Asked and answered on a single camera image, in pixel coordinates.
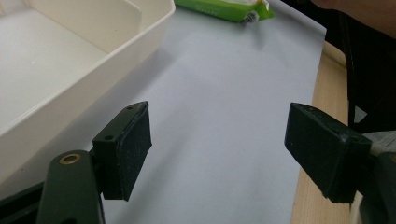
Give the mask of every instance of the wooden surface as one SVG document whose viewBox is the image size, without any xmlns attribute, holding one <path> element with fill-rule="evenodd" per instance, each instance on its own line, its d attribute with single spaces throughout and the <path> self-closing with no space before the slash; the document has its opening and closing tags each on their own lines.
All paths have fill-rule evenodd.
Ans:
<svg viewBox="0 0 396 224">
<path fill-rule="evenodd" d="M 312 100 L 332 117 L 347 123 L 347 67 L 344 54 L 325 43 Z M 349 204 L 333 204 L 325 199 L 306 172 L 300 171 L 294 199 L 292 224 L 347 224 Z"/>
</svg>

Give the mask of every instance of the black plastic part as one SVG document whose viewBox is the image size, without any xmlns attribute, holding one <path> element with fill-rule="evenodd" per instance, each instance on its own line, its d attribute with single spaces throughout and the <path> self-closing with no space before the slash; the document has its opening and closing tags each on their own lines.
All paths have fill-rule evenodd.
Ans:
<svg viewBox="0 0 396 224">
<path fill-rule="evenodd" d="M 380 224 L 388 223 L 388 216 L 385 210 L 378 209 L 370 200 L 363 197 L 359 206 L 361 223 L 363 224 Z"/>
<path fill-rule="evenodd" d="M 105 223 L 89 152 L 69 151 L 52 160 L 36 223 Z"/>
<path fill-rule="evenodd" d="M 377 163 L 377 157 L 371 155 L 367 158 L 366 163 L 361 169 L 364 178 L 360 182 L 358 191 L 364 196 L 364 200 L 371 206 L 385 212 L 384 201 L 382 200 L 381 192 L 376 182 L 377 177 L 374 172 Z"/>
<path fill-rule="evenodd" d="M 290 105 L 285 146 L 333 203 L 353 202 L 371 144 L 321 110 Z"/>
<path fill-rule="evenodd" d="M 0 201 L 1 224 L 35 223 L 43 183 Z"/>
<path fill-rule="evenodd" d="M 125 107 L 94 137 L 95 159 L 106 173 L 105 199 L 129 200 L 150 147 L 147 102 Z"/>
<path fill-rule="evenodd" d="M 396 153 L 385 152 L 379 155 L 374 172 L 375 182 L 387 210 L 388 223 L 396 223 Z"/>
</svg>

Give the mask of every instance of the green packaging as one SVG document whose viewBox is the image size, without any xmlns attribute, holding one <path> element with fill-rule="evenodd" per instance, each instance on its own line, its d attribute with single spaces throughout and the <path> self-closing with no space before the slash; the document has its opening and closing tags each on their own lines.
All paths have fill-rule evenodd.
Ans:
<svg viewBox="0 0 396 224">
<path fill-rule="evenodd" d="M 275 16 L 266 0 L 175 0 L 175 4 L 226 21 L 255 22 Z"/>
</svg>

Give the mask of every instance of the green object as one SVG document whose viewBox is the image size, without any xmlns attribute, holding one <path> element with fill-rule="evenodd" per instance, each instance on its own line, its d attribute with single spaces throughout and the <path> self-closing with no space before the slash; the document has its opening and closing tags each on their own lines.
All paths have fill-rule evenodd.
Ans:
<svg viewBox="0 0 396 224">
<path fill-rule="evenodd" d="M 175 4 L 226 21 L 254 22 L 275 16 L 265 0 L 175 0 Z"/>
<path fill-rule="evenodd" d="M 49 165 L 36 223 L 103 224 L 102 220 L 90 153 L 73 150 L 55 157 Z"/>
</svg>

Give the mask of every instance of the white tray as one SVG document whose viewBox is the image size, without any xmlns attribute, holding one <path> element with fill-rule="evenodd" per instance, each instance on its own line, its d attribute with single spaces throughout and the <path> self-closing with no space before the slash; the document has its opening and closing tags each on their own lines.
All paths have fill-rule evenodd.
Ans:
<svg viewBox="0 0 396 224">
<path fill-rule="evenodd" d="M 0 0 L 0 183 L 161 44 L 172 0 Z"/>
</svg>

